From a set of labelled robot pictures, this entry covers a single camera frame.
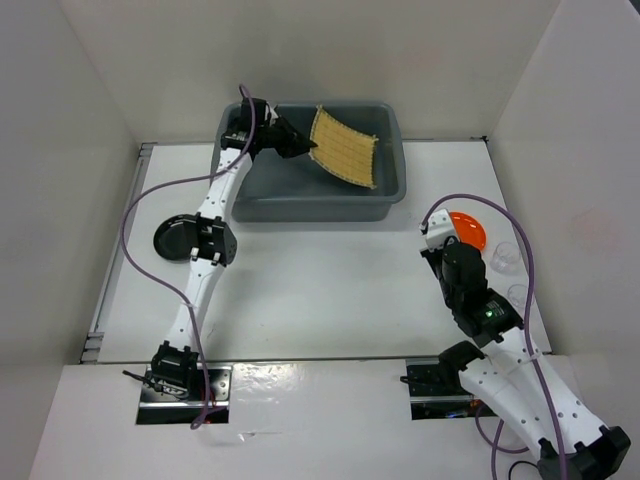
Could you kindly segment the bamboo woven mat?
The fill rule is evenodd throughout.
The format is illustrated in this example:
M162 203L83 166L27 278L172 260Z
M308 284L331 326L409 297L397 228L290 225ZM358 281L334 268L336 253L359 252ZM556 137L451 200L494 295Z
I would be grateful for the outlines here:
M318 105L311 126L312 160L334 177L351 185L375 189L375 135L358 132Z

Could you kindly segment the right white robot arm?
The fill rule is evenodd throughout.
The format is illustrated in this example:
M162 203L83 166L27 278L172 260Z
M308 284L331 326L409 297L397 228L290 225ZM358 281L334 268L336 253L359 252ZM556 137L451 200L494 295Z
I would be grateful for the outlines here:
M520 314L489 287L481 253L451 241L421 255L468 337L440 354L441 387L465 390L487 405L524 442L544 479L607 479L616 473L630 438L591 413L537 346L526 342Z

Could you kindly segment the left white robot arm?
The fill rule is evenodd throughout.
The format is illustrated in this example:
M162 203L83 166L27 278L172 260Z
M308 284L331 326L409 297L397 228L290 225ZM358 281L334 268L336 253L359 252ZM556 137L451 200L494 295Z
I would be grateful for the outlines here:
M219 139L219 160L202 204L194 214L173 217L156 231L156 251L186 260L189 277L176 319L151 361L147 378L155 391L184 400L198 390L198 363L204 359L200 330L214 288L237 254L228 219L254 159L264 149L292 158L314 146L267 101L244 97L239 115Z

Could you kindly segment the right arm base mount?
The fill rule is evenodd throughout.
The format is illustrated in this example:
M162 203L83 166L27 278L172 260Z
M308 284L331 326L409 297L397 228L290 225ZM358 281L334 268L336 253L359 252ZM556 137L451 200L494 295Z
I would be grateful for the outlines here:
M408 388L413 420L470 418L481 406L470 393L445 383L436 357L407 359L399 380Z

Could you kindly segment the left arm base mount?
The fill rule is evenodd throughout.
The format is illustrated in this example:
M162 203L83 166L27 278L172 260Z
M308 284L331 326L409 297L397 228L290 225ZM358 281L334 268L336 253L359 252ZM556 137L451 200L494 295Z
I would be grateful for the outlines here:
M149 366L143 374L122 371L123 375L141 386L137 425L191 424L202 409L207 411L205 424L226 424L229 419L232 373L231 365L217 364L208 369L210 393L206 404L202 369L199 369L189 388L154 380Z

